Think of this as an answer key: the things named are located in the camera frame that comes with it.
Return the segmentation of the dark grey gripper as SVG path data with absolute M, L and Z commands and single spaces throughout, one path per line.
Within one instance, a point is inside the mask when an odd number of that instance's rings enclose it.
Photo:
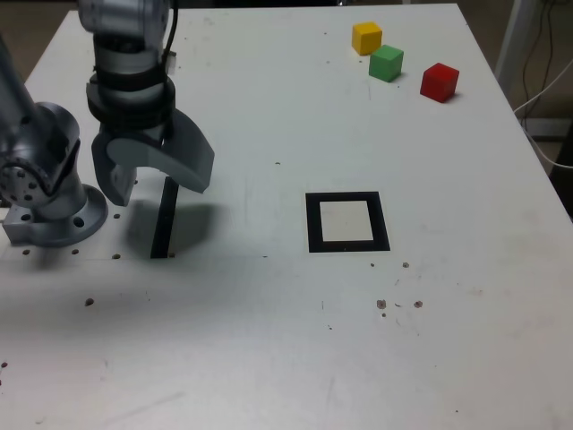
M 127 206 L 137 168 L 154 168 L 202 194 L 210 185 L 215 153 L 201 129 L 176 110 L 167 126 L 119 129 L 100 125 L 91 145 L 98 185 L 117 206 Z

